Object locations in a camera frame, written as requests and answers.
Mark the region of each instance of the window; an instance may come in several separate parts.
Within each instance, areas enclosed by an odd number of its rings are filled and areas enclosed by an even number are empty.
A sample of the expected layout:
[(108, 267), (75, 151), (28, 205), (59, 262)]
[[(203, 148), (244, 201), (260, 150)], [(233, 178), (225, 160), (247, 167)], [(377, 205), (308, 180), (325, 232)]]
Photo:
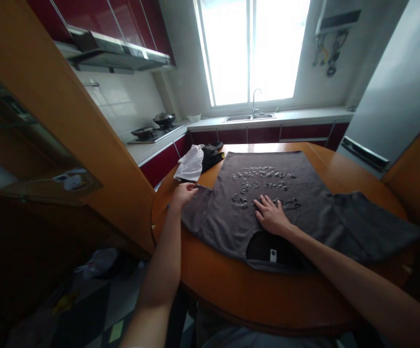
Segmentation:
[(211, 106), (292, 98), (309, 0), (195, 0)]

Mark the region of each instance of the white bowl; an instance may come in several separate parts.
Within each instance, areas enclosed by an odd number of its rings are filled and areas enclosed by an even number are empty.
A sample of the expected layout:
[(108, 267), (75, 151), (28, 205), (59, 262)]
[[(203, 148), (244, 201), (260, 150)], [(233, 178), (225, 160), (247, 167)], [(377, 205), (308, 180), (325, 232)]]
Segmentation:
[(188, 118), (191, 122), (198, 122), (198, 121), (200, 121), (200, 117), (202, 117), (202, 114), (200, 114), (200, 115), (195, 115), (195, 116), (187, 116), (187, 118)]

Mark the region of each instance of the gray t-shirt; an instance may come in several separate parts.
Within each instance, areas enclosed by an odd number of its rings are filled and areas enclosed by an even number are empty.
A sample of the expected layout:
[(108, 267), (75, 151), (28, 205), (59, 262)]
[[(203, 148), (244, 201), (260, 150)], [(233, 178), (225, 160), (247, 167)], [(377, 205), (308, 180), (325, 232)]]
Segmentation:
[(253, 204), (260, 194), (281, 200), (292, 224), (360, 263), (381, 261), (420, 238), (420, 227), (360, 192), (332, 195), (301, 151), (229, 152), (215, 188), (200, 187), (182, 221), (219, 252), (254, 268), (316, 272), (297, 248), (260, 225)]

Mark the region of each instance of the sink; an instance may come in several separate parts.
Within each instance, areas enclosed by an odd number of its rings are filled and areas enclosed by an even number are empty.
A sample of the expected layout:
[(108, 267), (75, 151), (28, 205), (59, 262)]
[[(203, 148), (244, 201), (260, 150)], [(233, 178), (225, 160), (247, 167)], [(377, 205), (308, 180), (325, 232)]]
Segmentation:
[(229, 116), (223, 122), (234, 122), (234, 121), (248, 121), (252, 119), (264, 119), (264, 118), (275, 118), (273, 114), (263, 114), (263, 115), (243, 115), (243, 116)]
[(229, 116), (227, 119), (225, 119), (223, 122), (231, 122), (231, 121), (245, 121), (248, 119), (251, 119), (251, 115), (243, 115), (243, 116)]
[(255, 115), (253, 119), (260, 119), (260, 118), (274, 118), (273, 114), (264, 114), (264, 115)]

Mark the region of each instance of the round wooden table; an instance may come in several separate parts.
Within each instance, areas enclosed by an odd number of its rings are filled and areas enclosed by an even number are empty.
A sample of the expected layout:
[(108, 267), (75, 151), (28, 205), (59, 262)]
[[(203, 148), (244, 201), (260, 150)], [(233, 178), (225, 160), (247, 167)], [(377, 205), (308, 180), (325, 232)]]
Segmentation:
[[(332, 193), (361, 191), (372, 202), (406, 218), (391, 191), (353, 161), (310, 143), (224, 145), (224, 152), (288, 152), (301, 150)], [(224, 161), (201, 175), (200, 185), (213, 187)], [(177, 166), (163, 180), (152, 206), (155, 241), (159, 240), (167, 204), (178, 182)], [(408, 247), (371, 267), (401, 287), (414, 261)], [(285, 275), (258, 271), (228, 258), (182, 226), (181, 285), (201, 304), (232, 322), (283, 335), (335, 335), (362, 322), (361, 316), (323, 275)]]

